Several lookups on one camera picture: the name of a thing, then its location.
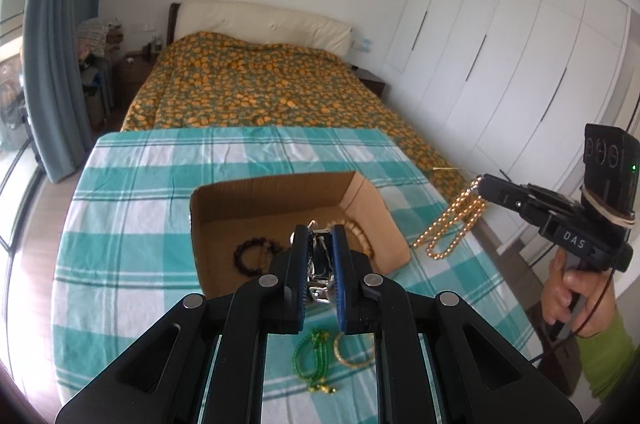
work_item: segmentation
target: open cardboard box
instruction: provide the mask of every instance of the open cardboard box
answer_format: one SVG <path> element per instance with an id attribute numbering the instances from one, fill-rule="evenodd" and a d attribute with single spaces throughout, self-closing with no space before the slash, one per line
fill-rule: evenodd
<path id="1" fill-rule="evenodd" d="M 355 221 L 371 247 L 374 271 L 388 274 L 409 262 L 409 247 L 375 186 L 355 171 L 273 175 L 200 186 L 191 195 L 191 242 L 204 295 L 235 292 L 250 278 L 234 266 L 238 245 L 254 237 L 285 249 L 297 224 L 319 227 L 340 219 Z M 347 231 L 351 249 L 362 251 Z M 242 261 L 268 270 L 270 257 L 250 249 Z"/>

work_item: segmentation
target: curtain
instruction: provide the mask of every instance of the curtain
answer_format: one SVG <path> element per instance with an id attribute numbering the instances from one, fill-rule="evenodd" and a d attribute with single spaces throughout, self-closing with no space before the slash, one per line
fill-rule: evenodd
<path id="1" fill-rule="evenodd" d="M 26 0 L 24 96 L 33 138 L 53 182 L 75 172 L 93 144 L 76 57 L 76 26 L 98 0 Z"/>

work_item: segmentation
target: headboard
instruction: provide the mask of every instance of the headboard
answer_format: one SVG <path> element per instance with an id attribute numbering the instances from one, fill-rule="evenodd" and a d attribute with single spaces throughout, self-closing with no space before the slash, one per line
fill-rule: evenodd
<path id="1" fill-rule="evenodd" d="M 201 30 L 252 43 L 291 43 L 325 49 L 340 58 L 347 56 L 351 46 L 351 28 L 320 14 L 226 0 L 185 0 L 171 4 L 167 44 Z"/>

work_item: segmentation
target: hand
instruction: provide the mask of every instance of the hand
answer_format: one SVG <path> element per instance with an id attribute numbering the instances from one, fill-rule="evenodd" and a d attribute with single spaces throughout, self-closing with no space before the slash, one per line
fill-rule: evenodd
<path id="1" fill-rule="evenodd" d="M 576 331 L 584 323 L 593 307 L 596 305 L 602 290 L 607 284 L 610 273 L 588 273 L 586 271 L 564 271 L 566 251 L 558 249 L 555 258 L 549 264 L 549 279 L 546 280 L 542 291 L 542 317 L 553 325 L 556 321 L 566 323 L 571 319 L 569 305 L 572 291 L 587 298 L 587 303 L 576 316 L 571 330 Z M 616 295 L 610 285 L 602 298 L 598 309 L 585 327 L 578 334 L 589 338 L 609 327 L 616 315 Z"/>

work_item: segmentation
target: wooden nightstand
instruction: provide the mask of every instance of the wooden nightstand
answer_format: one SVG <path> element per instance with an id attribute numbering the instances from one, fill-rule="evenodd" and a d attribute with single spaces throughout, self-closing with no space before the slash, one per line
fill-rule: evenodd
<path id="1" fill-rule="evenodd" d="M 355 69 L 353 73 L 356 75 L 356 78 L 360 80 L 367 89 L 373 92 L 376 96 L 382 99 L 382 93 L 385 90 L 385 82 L 380 79 L 375 74 L 372 74 L 368 70 L 364 69 Z"/>
<path id="2" fill-rule="evenodd" d="M 151 74 L 156 57 L 157 54 L 152 54 L 151 59 L 147 61 L 141 54 L 129 54 L 116 63 L 113 68 L 113 89 L 118 108 L 125 112 L 129 109 L 136 94 Z M 133 58 L 133 61 L 129 63 L 127 58 Z"/>

